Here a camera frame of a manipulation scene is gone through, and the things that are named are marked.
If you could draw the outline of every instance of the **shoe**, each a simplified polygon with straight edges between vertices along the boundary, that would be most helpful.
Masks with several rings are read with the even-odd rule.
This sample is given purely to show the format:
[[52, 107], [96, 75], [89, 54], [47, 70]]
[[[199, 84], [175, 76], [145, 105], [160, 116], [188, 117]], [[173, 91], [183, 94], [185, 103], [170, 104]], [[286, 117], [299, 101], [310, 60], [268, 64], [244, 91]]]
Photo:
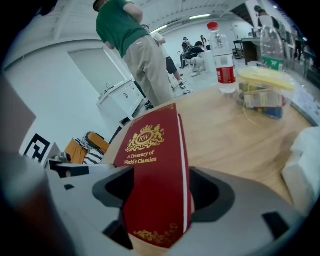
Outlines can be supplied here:
[[193, 92], [194, 92], [193, 90], [187, 90], [186, 92], [183, 93], [183, 95], [188, 95], [188, 94], [191, 94]]
[[151, 104], [150, 101], [148, 101], [146, 104], [144, 104], [146, 110], [152, 110], [154, 108], [154, 105]]
[[186, 89], [186, 86], [184, 85], [183, 82], [179, 83], [179, 86], [180, 86], [181, 89]]

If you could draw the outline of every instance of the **ceiling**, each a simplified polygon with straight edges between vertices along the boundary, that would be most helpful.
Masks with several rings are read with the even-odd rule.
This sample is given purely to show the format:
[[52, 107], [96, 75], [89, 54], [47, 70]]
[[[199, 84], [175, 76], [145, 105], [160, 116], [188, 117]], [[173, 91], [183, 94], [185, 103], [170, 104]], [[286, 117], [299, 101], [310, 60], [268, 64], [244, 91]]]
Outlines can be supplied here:
[[[192, 16], [211, 14], [227, 18], [246, 0], [132, 0], [143, 10], [143, 23], [151, 30], [181, 26]], [[58, 0], [47, 16], [36, 16], [12, 47], [11, 63], [35, 50], [63, 42], [98, 40], [94, 0]]]

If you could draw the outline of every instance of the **seated person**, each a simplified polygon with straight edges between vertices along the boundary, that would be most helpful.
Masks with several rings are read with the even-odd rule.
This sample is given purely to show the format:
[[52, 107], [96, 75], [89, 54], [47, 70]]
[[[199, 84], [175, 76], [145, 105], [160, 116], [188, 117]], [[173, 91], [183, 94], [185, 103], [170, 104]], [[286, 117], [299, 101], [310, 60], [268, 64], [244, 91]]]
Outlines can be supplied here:
[[192, 72], [196, 72], [197, 70], [200, 70], [201, 67], [203, 67], [203, 70], [206, 70], [206, 64], [205, 60], [203, 58], [198, 57], [200, 53], [204, 53], [203, 50], [203, 43], [202, 42], [196, 42], [194, 47], [191, 47], [185, 54], [185, 62], [188, 64], [193, 65]]
[[192, 44], [189, 42], [188, 38], [184, 37], [184, 38], [183, 38], [183, 42], [184, 42], [187, 46], [192, 47]]
[[189, 48], [189, 46], [187, 45], [187, 43], [186, 43], [186, 42], [183, 42], [183, 43], [182, 43], [182, 49], [183, 49], [183, 51], [185, 52], [188, 48]]

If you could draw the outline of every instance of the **green bottle label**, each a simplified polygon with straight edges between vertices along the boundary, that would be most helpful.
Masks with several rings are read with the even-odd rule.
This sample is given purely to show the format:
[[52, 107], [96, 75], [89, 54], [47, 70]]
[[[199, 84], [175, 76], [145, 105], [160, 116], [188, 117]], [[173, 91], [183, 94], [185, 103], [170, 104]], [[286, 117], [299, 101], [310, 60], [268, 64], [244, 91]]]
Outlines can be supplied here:
[[262, 66], [272, 70], [283, 71], [284, 61], [276, 58], [262, 57]]

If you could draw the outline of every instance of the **plastic container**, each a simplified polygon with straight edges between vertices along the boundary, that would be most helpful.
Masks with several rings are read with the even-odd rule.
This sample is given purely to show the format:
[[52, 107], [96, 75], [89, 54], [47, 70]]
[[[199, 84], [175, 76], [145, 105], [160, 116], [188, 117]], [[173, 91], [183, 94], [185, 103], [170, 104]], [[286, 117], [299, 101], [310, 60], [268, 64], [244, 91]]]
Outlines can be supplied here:
[[207, 27], [210, 30], [210, 46], [220, 91], [232, 94], [237, 90], [234, 54], [227, 37], [220, 32], [218, 23], [210, 22]]
[[274, 119], [282, 119], [295, 95], [296, 80], [284, 72], [263, 67], [239, 70], [238, 102]]
[[260, 37], [262, 66], [264, 68], [283, 71], [284, 46], [279, 33], [270, 16], [260, 16], [263, 25]]

